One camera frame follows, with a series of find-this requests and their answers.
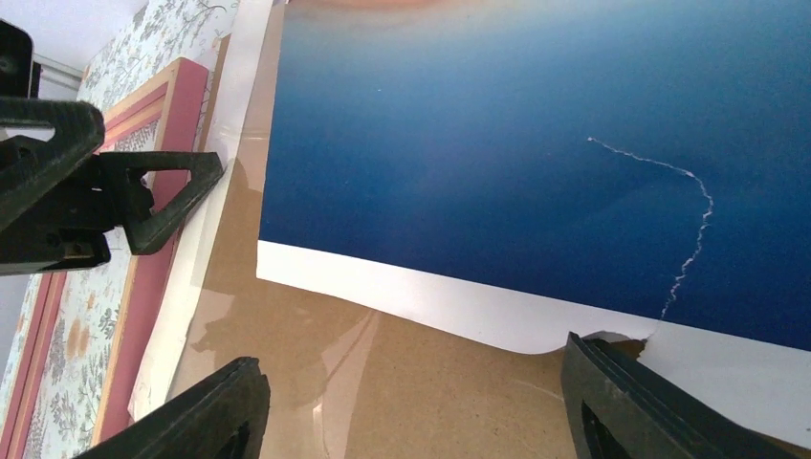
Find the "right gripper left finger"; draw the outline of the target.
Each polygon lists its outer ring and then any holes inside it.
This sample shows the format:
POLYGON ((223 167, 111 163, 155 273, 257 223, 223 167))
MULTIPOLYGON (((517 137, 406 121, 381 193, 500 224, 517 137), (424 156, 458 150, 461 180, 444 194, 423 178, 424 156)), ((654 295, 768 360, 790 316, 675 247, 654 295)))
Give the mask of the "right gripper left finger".
POLYGON ((257 459, 271 389, 259 359, 240 357, 79 459, 257 459))

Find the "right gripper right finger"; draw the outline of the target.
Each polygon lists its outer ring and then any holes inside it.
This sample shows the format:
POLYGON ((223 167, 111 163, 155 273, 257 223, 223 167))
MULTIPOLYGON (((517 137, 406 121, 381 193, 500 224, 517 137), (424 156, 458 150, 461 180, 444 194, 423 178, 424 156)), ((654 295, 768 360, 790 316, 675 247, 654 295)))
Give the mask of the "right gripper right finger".
POLYGON ((561 388, 580 458, 789 458, 603 339, 570 333, 561 388))

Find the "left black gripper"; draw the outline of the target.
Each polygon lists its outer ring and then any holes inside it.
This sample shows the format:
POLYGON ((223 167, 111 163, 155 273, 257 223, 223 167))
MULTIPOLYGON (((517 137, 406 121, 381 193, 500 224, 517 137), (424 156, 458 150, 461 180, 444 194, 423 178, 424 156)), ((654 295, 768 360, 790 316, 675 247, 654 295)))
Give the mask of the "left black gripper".
POLYGON ((1 142, 1 274, 90 269, 110 261, 111 211, 134 255, 158 252, 224 175, 215 152, 95 151, 101 112, 83 101, 35 98, 33 40, 1 23, 1 125, 51 129, 46 141, 1 142))

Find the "pink wooden picture frame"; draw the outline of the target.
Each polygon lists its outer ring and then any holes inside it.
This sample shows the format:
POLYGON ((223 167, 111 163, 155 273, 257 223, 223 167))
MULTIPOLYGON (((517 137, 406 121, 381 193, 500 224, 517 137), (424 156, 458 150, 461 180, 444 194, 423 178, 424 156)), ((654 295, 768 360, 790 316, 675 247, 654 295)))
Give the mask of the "pink wooden picture frame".
MULTIPOLYGON (((194 150, 207 84, 206 68, 186 58, 176 59, 110 110, 105 117, 108 133, 104 145, 110 147, 155 125, 157 149, 194 150)), ((93 445, 133 422, 128 404, 160 311, 177 241, 172 235, 158 252, 138 256, 128 265, 111 356, 102 368, 99 411, 92 418, 93 445)), ((66 273, 45 274, 31 295, 30 317, 18 321, 21 365, 11 376, 10 403, 1 416, 4 458, 23 455, 31 432, 34 398, 42 392, 39 385, 45 375, 47 347, 55 343, 57 308, 67 298, 66 284, 66 273)))

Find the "brown frame backing board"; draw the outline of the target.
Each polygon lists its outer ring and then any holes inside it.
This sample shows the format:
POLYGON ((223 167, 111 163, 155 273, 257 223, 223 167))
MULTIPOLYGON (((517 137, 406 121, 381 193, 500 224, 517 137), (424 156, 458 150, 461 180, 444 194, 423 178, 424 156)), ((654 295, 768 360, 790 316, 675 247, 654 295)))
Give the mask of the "brown frame backing board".
POLYGON ((521 354, 259 279, 257 242, 286 4, 245 1, 213 145, 229 177, 182 237, 136 416, 239 356, 270 380, 265 458, 572 458, 563 347, 521 354))

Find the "sunset lake photo print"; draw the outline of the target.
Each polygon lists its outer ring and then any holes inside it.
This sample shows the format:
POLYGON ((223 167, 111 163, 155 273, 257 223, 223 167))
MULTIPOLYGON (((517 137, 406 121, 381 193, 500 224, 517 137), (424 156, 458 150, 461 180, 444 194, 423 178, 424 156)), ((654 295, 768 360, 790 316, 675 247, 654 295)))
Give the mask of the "sunset lake photo print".
POLYGON ((259 279, 810 444, 806 1, 292 1, 259 279))

